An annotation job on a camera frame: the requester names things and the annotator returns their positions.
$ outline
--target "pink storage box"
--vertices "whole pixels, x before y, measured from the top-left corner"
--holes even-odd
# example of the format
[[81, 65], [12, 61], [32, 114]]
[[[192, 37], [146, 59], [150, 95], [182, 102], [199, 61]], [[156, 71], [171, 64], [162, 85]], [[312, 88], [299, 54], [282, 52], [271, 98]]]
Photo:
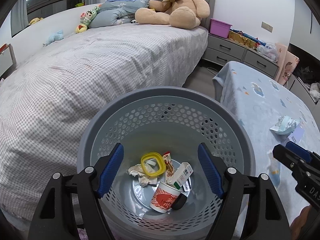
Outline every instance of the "pink storage box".
[[231, 24], [224, 23], [211, 18], [210, 33], [222, 38], [228, 38]]

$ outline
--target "gold gift box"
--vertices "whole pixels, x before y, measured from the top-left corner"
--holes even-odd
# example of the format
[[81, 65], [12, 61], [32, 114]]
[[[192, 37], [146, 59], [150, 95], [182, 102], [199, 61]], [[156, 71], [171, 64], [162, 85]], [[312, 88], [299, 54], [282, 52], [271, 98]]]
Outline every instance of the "gold gift box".
[[244, 46], [247, 46], [251, 49], [255, 49], [256, 47], [256, 43], [244, 36], [239, 35], [238, 33], [235, 33], [233, 31], [229, 32], [229, 39], [233, 40], [233, 41], [237, 41], [239, 43], [241, 43]]

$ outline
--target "drawer handle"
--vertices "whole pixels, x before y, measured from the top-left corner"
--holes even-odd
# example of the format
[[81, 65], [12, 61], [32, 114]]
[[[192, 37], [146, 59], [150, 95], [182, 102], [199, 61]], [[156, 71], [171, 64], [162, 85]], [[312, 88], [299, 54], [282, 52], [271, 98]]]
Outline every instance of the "drawer handle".
[[223, 60], [223, 61], [226, 61], [226, 62], [227, 62], [227, 60], [226, 60], [226, 59], [224, 59], [224, 58], [220, 58], [220, 57], [218, 57], [218, 56], [217, 56], [217, 59], [220, 59], [220, 60]]
[[257, 63], [260, 64], [260, 65], [263, 65], [264, 67], [267, 67], [267, 65], [264, 65], [264, 64], [260, 63], [258, 60], [257, 60]]
[[225, 46], [223, 46], [223, 45], [220, 45], [220, 47], [222, 47], [222, 48], [226, 48], [227, 50], [231, 50], [230, 48], [225, 47]]

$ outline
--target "floor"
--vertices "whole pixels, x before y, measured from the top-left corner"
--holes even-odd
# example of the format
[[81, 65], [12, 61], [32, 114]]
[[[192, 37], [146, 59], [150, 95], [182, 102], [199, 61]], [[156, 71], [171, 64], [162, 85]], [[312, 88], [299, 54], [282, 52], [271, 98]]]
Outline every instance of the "floor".
[[188, 76], [182, 87], [214, 98], [214, 86], [212, 78], [215, 77], [220, 69], [221, 66], [218, 66], [214, 63], [200, 61], [194, 71]]

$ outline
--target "plastic bag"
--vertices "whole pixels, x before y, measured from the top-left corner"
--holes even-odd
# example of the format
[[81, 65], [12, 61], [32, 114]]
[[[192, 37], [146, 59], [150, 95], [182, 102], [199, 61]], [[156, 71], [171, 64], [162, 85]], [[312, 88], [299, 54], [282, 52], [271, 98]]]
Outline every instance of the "plastic bag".
[[270, 130], [280, 135], [289, 134], [297, 128], [299, 123], [299, 120], [295, 120], [290, 116], [285, 115], [281, 116], [278, 122], [273, 127], [271, 127]]
[[277, 47], [274, 44], [259, 45], [257, 51], [274, 62], [277, 62], [279, 59]]

